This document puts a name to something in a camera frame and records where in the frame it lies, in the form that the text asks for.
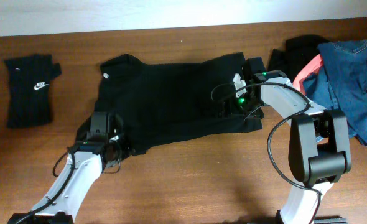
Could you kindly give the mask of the black t-shirt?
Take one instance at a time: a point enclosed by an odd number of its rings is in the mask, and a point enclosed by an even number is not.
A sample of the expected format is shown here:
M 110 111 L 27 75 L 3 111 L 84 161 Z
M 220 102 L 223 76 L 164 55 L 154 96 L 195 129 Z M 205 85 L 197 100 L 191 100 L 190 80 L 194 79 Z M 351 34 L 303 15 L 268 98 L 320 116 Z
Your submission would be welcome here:
M 104 62 L 96 112 L 117 114 L 131 154 L 154 146 L 211 134 L 248 133 L 262 129 L 258 118 L 244 119 L 234 101 L 217 102 L 233 92 L 242 75 L 243 53 L 202 63 L 149 65 L 124 54 Z

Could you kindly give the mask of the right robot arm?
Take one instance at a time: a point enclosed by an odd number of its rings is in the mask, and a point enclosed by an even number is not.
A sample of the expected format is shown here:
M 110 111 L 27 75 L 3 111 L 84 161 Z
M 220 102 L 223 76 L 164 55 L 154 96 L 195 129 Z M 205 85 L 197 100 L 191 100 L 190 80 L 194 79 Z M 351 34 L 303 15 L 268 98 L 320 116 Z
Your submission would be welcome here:
M 230 86 L 234 91 L 217 99 L 223 103 L 235 99 L 246 111 L 271 106 L 281 116 L 267 139 L 267 153 L 272 157 L 274 133 L 283 124 L 290 125 L 288 161 L 293 179 L 270 162 L 292 188 L 284 206 L 274 218 L 261 223 L 347 223 L 340 216 L 317 217 L 323 196 L 352 167 L 347 119 L 339 109 L 328 110 L 294 87 L 281 70 L 266 71 L 261 58 L 251 58 L 243 67 L 244 75 L 235 75 Z

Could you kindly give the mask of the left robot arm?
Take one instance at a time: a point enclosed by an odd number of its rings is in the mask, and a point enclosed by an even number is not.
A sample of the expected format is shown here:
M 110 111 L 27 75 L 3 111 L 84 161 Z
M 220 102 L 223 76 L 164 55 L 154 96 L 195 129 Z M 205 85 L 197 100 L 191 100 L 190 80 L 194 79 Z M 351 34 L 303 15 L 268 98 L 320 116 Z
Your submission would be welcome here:
M 74 223 L 93 183 L 109 168 L 121 168 L 130 145 L 116 113 L 94 112 L 67 148 L 66 164 L 57 179 L 27 213 L 14 213 L 9 223 Z

